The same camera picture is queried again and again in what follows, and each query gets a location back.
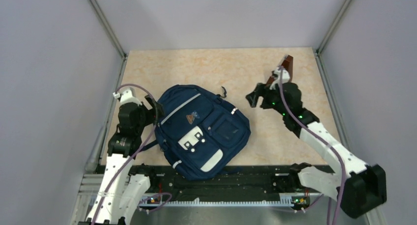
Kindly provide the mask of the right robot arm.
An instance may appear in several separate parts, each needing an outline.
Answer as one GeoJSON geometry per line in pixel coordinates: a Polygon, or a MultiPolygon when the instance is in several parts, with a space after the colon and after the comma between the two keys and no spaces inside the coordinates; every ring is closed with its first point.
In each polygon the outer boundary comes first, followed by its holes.
{"type": "Polygon", "coordinates": [[[303,106],[301,91],[294,83],[262,84],[246,95],[251,107],[262,98],[262,109],[282,115],[285,127],[314,149],[333,170],[324,172],[308,163],[295,164],[288,178],[295,192],[313,189],[336,201],[335,216],[343,211],[358,218],[387,201],[386,172],[350,152],[333,137],[319,118],[303,106]]]}

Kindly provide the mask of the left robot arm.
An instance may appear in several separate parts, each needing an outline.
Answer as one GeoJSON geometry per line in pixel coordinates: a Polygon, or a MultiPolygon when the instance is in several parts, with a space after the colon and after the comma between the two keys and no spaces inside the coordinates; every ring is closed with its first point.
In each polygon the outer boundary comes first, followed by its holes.
{"type": "Polygon", "coordinates": [[[129,172],[150,140],[147,136],[143,141],[142,132],[162,115],[161,106],[150,94],[145,97],[150,109],[131,91],[115,92],[114,97],[120,102],[119,124],[109,141],[106,166],[93,205],[78,222],[80,225],[128,225],[144,194],[157,188],[155,176],[129,172]]]}

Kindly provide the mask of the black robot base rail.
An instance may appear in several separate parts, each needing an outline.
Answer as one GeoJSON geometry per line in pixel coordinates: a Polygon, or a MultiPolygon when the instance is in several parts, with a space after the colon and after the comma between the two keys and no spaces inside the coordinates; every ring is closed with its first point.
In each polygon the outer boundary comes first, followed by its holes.
{"type": "Polygon", "coordinates": [[[290,166],[228,166],[214,178],[190,181],[170,166],[133,166],[129,175],[150,178],[146,195],[170,193],[172,206],[287,206],[319,195],[297,187],[290,166]]]}

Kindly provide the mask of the navy blue student backpack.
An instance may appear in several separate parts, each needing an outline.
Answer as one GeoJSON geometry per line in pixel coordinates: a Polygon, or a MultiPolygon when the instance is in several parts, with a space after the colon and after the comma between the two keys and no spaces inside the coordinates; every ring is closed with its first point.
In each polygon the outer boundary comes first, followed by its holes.
{"type": "Polygon", "coordinates": [[[187,180],[214,178],[248,143],[249,119],[219,94],[197,85],[175,85],[157,102],[165,115],[155,128],[156,139],[144,151],[158,145],[187,180]],[[200,118],[189,124],[186,116],[193,111],[200,118]]]}

